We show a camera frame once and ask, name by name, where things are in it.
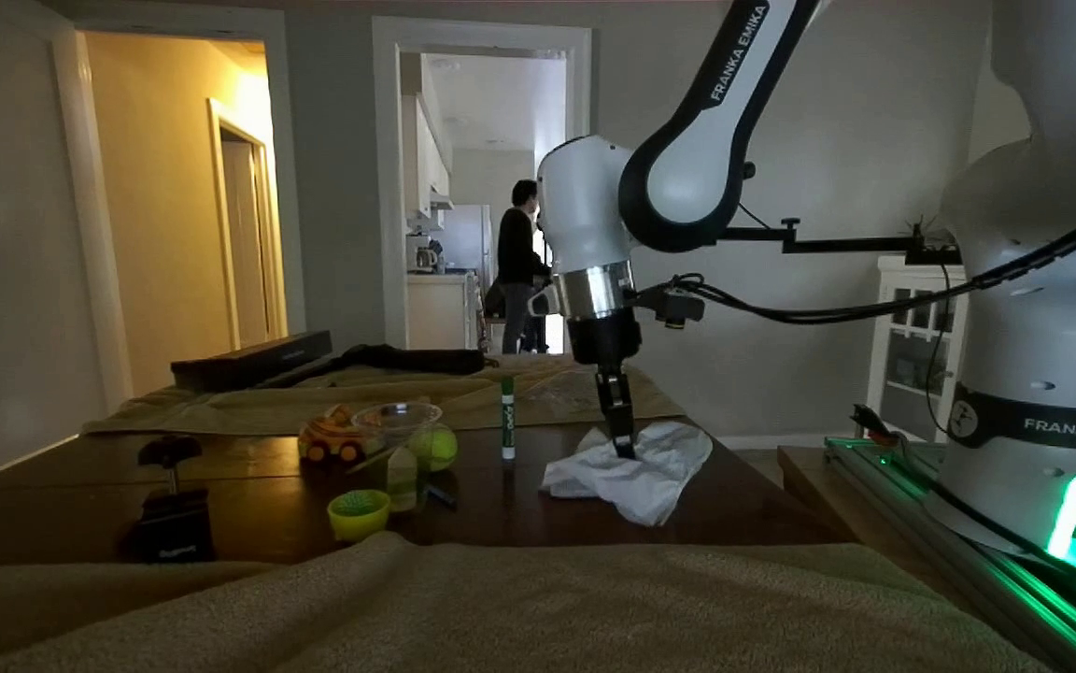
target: kitchen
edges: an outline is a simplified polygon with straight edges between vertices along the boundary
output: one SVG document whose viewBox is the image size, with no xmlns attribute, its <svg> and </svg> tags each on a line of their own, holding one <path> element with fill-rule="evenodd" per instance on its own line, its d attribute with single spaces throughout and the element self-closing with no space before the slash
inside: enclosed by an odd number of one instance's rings
<svg viewBox="0 0 1076 673">
<path fill-rule="evenodd" d="M 481 320 L 496 271 L 496 222 L 517 178 L 565 138 L 565 62 L 541 57 L 402 53 L 403 134 L 403 340 L 407 349 L 500 350 Z M 562 319 L 547 319 L 565 350 Z"/>
</svg>

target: wooden table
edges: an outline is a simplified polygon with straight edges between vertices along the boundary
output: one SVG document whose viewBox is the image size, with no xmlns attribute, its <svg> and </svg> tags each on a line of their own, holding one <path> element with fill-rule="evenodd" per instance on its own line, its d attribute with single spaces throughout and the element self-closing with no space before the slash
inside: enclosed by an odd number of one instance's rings
<svg viewBox="0 0 1076 673">
<path fill-rule="evenodd" d="M 450 473 L 458 508 L 394 516 L 413 543 L 581 547 L 581 543 L 849 543 L 796 498 L 780 495 L 729 448 L 715 448 L 667 526 L 637 526 L 605 501 L 539 495 L 541 467 L 567 456 L 585 431 L 520 431 L 520 461 L 500 471 L 496 431 L 460 434 Z M 0 563 L 121 562 L 121 539 L 144 501 L 171 477 L 139 467 L 154 434 L 78 439 L 0 471 Z M 179 467 L 185 486 L 210 491 L 210 522 L 223 562 L 303 562 L 338 549 L 324 501 L 362 486 L 333 467 L 303 467 L 292 439 L 204 439 Z"/>
</svg>

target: white cloth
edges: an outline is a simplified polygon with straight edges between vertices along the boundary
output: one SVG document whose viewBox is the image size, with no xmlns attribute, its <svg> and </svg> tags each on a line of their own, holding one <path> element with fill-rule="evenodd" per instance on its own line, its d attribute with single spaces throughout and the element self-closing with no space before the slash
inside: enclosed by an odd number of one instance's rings
<svg viewBox="0 0 1076 673">
<path fill-rule="evenodd" d="M 541 491 L 555 498 L 601 498 L 644 526 L 663 526 L 710 461 L 715 439 L 687 422 L 652 422 L 641 431 L 641 461 L 616 456 L 601 431 L 585 434 L 581 448 L 547 463 Z"/>
</svg>

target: person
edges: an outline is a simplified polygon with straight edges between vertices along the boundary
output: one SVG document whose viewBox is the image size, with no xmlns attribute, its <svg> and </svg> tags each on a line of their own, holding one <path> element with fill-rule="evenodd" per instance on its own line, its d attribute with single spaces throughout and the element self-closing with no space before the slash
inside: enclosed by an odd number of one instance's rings
<svg viewBox="0 0 1076 673">
<path fill-rule="evenodd" d="M 550 264 L 534 253 L 539 182 L 512 188 L 512 208 L 496 234 L 496 283 L 504 293 L 504 344 L 500 350 L 541 350 L 547 320 L 531 315 L 531 296 L 550 280 Z"/>
</svg>

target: green light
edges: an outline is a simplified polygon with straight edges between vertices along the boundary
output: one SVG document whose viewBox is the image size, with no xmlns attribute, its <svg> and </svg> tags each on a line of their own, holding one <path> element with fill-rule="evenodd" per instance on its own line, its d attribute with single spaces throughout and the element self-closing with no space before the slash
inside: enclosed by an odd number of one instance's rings
<svg viewBox="0 0 1076 673">
<path fill-rule="evenodd" d="M 1070 486 L 1067 486 L 1057 526 L 1049 536 L 1048 554 L 1070 562 L 1073 526 L 1076 526 L 1076 477 L 1070 477 Z"/>
</svg>

